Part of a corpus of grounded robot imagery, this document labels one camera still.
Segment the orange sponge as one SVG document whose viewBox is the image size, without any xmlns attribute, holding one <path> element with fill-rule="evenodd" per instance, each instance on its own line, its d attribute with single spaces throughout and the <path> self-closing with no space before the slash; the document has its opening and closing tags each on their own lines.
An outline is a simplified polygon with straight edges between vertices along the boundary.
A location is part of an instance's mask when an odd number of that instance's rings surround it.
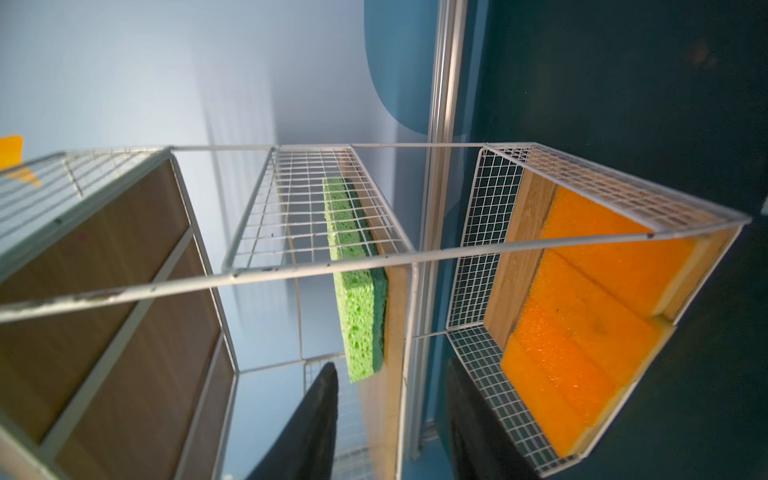
<svg viewBox="0 0 768 480">
<path fill-rule="evenodd" d="M 617 386 L 635 381 L 673 332 L 633 313 L 552 251 L 541 257 L 516 330 L 540 353 L 546 340 L 562 352 L 579 350 Z"/>
<path fill-rule="evenodd" d="M 524 349 L 591 427 L 603 420 L 618 387 L 538 302 L 525 305 L 510 340 Z"/>
<path fill-rule="evenodd" d="M 516 341 L 507 343 L 501 368 L 558 456 L 570 456 L 586 447 L 593 428 Z"/>
<path fill-rule="evenodd" d="M 647 233 L 649 230 L 560 187 L 542 239 Z M 559 247 L 555 251 L 639 316 L 657 316 L 709 246 L 708 239 L 674 239 Z"/>
</svg>

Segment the green sponge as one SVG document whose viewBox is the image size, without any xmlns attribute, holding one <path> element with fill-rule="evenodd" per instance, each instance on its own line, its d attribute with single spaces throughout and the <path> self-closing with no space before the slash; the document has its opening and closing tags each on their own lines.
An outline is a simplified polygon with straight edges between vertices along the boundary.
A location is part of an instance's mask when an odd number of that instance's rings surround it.
<svg viewBox="0 0 768 480">
<path fill-rule="evenodd" d="M 324 218 L 333 261 L 377 256 L 372 229 L 350 180 L 322 181 Z M 333 274 L 349 380 L 365 380 L 383 366 L 388 278 L 382 268 Z"/>
</svg>

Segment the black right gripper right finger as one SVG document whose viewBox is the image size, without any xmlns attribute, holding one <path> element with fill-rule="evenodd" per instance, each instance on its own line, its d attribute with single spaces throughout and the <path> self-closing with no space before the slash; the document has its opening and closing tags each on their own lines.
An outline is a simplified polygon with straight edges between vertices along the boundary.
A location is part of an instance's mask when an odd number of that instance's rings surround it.
<svg viewBox="0 0 768 480">
<path fill-rule="evenodd" d="M 445 400 L 456 479 L 536 479 L 493 410 L 457 359 L 445 370 Z"/>
</svg>

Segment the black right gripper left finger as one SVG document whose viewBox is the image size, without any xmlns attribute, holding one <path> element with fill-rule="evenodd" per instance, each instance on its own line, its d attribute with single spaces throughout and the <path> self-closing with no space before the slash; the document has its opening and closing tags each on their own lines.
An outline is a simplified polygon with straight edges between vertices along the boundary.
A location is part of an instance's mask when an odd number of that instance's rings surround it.
<svg viewBox="0 0 768 480">
<path fill-rule="evenodd" d="M 332 477 L 339 407 L 337 369 L 326 363 L 250 479 Z"/>
</svg>

